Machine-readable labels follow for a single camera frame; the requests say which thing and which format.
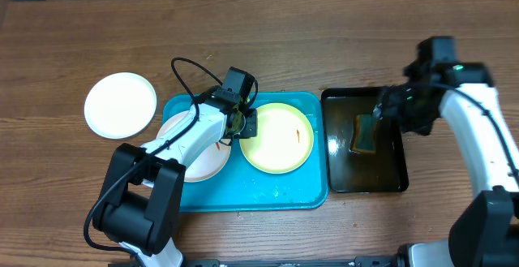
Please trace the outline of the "yellow green plate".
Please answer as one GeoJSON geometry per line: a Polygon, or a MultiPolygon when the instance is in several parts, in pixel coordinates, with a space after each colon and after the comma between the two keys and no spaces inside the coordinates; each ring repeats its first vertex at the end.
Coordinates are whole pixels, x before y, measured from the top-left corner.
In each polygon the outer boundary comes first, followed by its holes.
{"type": "Polygon", "coordinates": [[[269,103],[257,111],[257,135],[240,140],[246,160],[268,174],[285,174],[299,168],[310,156],[314,132],[297,108],[269,103]]]}

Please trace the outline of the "yellow green sponge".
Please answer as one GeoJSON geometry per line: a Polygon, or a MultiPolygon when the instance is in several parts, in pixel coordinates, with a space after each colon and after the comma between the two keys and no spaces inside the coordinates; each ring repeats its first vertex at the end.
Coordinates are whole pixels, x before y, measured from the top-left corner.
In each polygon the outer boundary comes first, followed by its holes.
{"type": "Polygon", "coordinates": [[[350,151],[359,154],[375,154],[379,120],[371,114],[354,118],[350,151]]]}

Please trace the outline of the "white plate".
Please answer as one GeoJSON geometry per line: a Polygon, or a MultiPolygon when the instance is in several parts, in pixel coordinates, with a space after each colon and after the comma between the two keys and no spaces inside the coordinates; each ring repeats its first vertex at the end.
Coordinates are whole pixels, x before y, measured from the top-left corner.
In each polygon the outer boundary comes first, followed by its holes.
{"type": "Polygon", "coordinates": [[[99,80],[84,103],[89,128],[107,139],[125,139],[141,132],[153,119],[157,94],[143,76],[119,72],[99,80]]]}
{"type": "MultiPolygon", "coordinates": [[[[169,118],[160,128],[157,137],[162,137],[169,129],[175,126],[187,115],[188,111],[177,113],[169,118]]],[[[223,169],[229,159],[231,146],[216,142],[207,147],[187,168],[185,181],[188,183],[201,182],[210,179],[223,169]]]]}

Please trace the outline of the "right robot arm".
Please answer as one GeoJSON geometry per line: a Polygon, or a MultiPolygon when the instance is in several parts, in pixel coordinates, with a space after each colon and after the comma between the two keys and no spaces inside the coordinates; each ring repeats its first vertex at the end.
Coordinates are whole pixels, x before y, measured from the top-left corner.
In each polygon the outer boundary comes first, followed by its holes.
{"type": "Polygon", "coordinates": [[[456,137],[474,199],[446,239],[401,248],[405,266],[518,264],[518,147],[500,109],[491,73],[460,62],[453,37],[430,37],[403,74],[405,84],[383,90],[374,116],[403,132],[427,136],[443,118],[456,137]]]}

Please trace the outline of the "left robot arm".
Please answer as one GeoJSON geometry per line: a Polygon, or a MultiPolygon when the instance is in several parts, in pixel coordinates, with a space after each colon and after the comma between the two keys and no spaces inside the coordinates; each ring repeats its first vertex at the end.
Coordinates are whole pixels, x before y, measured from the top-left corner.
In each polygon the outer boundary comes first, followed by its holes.
{"type": "Polygon", "coordinates": [[[210,145],[222,139],[255,136],[252,104],[258,84],[232,67],[223,83],[191,99],[191,108],[163,136],[135,147],[121,144],[113,153],[100,197],[84,223],[103,232],[134,266],[181,266],[183,255],[172,239],[177,225],[187,168],[210,145]]]}

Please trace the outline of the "blue plastic tray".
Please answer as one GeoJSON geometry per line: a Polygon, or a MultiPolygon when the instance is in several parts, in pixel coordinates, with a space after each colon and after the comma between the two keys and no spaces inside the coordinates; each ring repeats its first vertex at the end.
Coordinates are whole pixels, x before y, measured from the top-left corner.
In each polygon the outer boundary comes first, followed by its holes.
{"type": "Polygon", "coordinates": [[[289,173],[268,174],[246,160],[235,140],[222,170],[201,182],[185,182],[181,212],[314,209],[324,203],[328,195],[328,178],[319,98],[307,92],[259,93],[253,106],[257,108],[268,103],[285,103],[308,118],[314,133],[309,158],[289,173]]]}

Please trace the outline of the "black water tray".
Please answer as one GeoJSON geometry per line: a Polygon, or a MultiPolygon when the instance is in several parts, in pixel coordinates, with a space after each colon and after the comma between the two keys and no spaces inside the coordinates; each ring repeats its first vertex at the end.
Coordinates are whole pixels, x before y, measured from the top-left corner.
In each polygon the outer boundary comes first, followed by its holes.
{"type": "Polygon", "coordinates": [[[327,88],[321,93],[328,184],[334,192],[403,192],[409,186],[399,127],[383,121],[377,132],[376,153],[350,150],[354,117],[370,114],[380,87],[327,88]]]}

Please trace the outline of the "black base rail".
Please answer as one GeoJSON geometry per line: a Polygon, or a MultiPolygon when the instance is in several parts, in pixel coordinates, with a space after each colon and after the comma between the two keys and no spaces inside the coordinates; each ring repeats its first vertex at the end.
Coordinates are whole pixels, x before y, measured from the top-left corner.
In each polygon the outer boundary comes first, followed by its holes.
{"type": "Polygon", "coordinates": [[[400,255],[356,256],[344,260],[304,260],[304,261],[219,261],[185,260],[181,267],[406,267],[400,255]]]}

